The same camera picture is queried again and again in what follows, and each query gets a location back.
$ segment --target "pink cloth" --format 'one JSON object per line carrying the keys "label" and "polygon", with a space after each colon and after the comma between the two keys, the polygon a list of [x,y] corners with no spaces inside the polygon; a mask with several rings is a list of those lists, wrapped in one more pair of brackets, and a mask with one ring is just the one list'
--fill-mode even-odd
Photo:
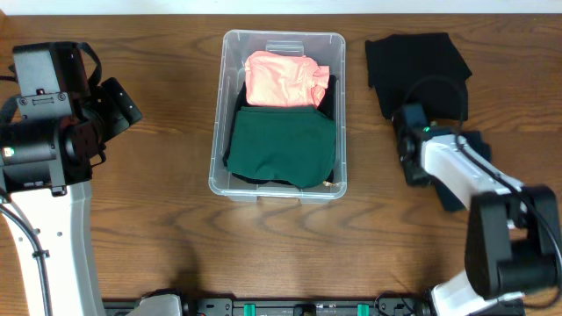
{"label": "pink cloth", "polygon": [[262,106],[318,106],[328,87],[329,66],[309,57],[258,51],[246,61],[246,98]]}

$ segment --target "plastic storage bin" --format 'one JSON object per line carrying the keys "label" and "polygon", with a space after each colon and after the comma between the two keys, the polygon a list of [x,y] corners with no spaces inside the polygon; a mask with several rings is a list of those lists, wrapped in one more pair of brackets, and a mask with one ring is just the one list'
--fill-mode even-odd
{"label": "plastic storage bin", "polygon": [[[258,50],[290,56],[308,56],[319,65],[329,66],[338,79],[335,95],[334,183],[298,189],[278,183],[245,183],[228,172],[222,161],[230,138],[236,97],[245,80],[244,63]],[[345,157],[345,39],[330,32],[264,32],[232,30],[225,34],[220,61],[219,95],[214,120],[213,152],[209,170],[209,187],[234,201],[256,202],[258,197],[300,198],[302,203],[327,203],[341,198],[347,190]]]}

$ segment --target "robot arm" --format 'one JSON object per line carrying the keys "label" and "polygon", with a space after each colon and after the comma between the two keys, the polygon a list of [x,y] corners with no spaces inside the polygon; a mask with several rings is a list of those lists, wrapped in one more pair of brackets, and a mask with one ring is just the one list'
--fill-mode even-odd
{"label": "robot arm", "polygon": [[[81,50],[97,64],[90,79]],[[29,312],[104,315],[90,237],[90,158],[104,162],[106,141],[142,115],[115,78],[98,86],[101,64],[85,43],[35,44],[13,53],[22,120],[0,125],[0,205],[5,217],[32,230],[44,251],[37,254],[8,220]]]}
{"label": "robot arm", "polygon": [[[524,187],[478,155],[463,137],[458,137],[457,144],[449,128],[429,127],[421,104],[399,108],[393,126],[408,184],[423,186],[437,179],[471,212],[466,270],[431,291],[436,315],[474,314],[498,302],[521,298],[526,292],[559,284],[556,249],[547,228],[512,192],[516,190],[531,201],[534,212],[546,219],[555,242],[560,244],[558,208],[550,189]],[[496,181],[490,172],[512,188]],[[526,240],[510,240],[509,229],[516,227],[528,230]]]}

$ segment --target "wooden table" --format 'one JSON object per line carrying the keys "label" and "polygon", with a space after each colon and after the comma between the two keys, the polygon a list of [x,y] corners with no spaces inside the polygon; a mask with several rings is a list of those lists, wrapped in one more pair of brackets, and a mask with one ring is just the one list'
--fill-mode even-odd
{"label": "wooden table", "polygon": [[[467,212],[447,213],[433,189],[406,186],[393,130],[367,87],[364,42],[448,32],[474,73],[466,127],[484,133],[499,169],[562,196],[561,26],[556,15],[18,17],[0,26],[0,73],[14,45],[87,41],[104,78],[117,77],[144,113],[94,170],[91,230],[104,298],[163,287],[239,298],[374,297],[421,291],[462,270]],[[230,29],[346,39],[343,198],[252,205],[209,190],[220,50]],[[2,99],[17,92],[0,83]],[[3,220],[0,257],[0,313],[26,315]],[[559,305],[530,314],[561,312]]]}

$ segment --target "green cloth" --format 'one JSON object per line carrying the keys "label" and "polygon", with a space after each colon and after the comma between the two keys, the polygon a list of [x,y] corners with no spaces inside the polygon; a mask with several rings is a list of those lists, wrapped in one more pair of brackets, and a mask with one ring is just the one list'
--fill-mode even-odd
{"label": "green cloth", "polygon": [[228,171],[300,188],[321,184],[334,168],[335,122],[313,106],[242,107]]}

